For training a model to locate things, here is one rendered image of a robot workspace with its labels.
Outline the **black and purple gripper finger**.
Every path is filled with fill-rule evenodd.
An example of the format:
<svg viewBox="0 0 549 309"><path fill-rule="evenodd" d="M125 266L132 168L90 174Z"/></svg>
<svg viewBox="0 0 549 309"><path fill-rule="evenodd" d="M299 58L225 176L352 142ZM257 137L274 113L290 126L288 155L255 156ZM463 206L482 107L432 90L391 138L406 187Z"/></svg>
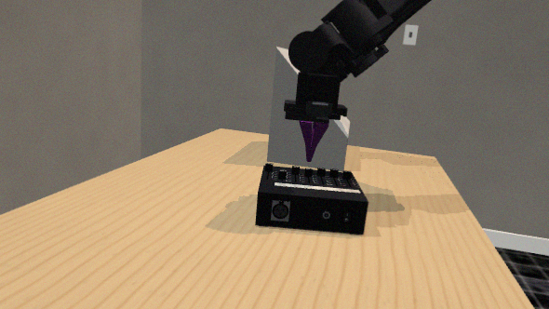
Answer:
<svg viewBox="0 0 549 309"><path fill-rule="evenodd" d="M299 120L300 121L300 120ZM301 132L305 141L306 160L309 162L312 138L312 122L300 121Z"/></svg>
<svg viewBox="0 0 549 309"><path fill-rule="evenodd" d="M317 144L320 142L321 138L323 137L327 129L328 129L328 124L316 123L316 122L313 123L309 162L312 161L313 155L315 153L315 148Z"/></svg>

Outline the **black lighting desk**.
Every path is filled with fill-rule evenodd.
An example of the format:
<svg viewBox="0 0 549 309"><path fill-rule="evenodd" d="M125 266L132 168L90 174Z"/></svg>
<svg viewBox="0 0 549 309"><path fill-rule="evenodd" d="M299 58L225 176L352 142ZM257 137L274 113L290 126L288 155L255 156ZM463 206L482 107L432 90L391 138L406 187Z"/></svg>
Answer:
<svg viewBox="0 0 549 309"><path fill-rule="evenodd" d="M351 171L338 172L266 163L255 225L363 235L368 200Z"/></svg>

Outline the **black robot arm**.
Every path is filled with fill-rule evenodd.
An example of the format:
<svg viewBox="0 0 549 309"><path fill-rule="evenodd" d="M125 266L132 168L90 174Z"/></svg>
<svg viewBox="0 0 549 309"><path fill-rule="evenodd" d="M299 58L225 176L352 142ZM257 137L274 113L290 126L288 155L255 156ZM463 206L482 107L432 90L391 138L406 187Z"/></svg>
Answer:
<svg viewBox="0 0 549 309"><path fill-rule="evenodd" d="M330 116L338 107L341 81L350 73L359 76L385 55L391 34L431 0L413 1L342 0L315 30L297 34L288 48L291 64L303 72L298 73L296 104L306 105L311 116ZM329 72L340 76L316 75Z"/></svg>

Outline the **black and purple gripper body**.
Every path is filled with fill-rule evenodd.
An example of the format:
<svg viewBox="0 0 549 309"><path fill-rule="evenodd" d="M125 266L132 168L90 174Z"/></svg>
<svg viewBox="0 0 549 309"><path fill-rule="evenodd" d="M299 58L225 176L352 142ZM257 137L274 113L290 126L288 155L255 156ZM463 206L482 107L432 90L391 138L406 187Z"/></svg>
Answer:
<svg viewBox="0 0 549 309"><path fill-rule="evenodd" d="M300 120L300 121L310 121L316 123L329 123L329 119L341 120L341 115L346 117L347 108L338 104L337 108L332 108L331 116L326 117L315 117L306 113L306 105L298 105L294 100L285 100L284 111L286 112L285 119L289 120Z"/></svg>

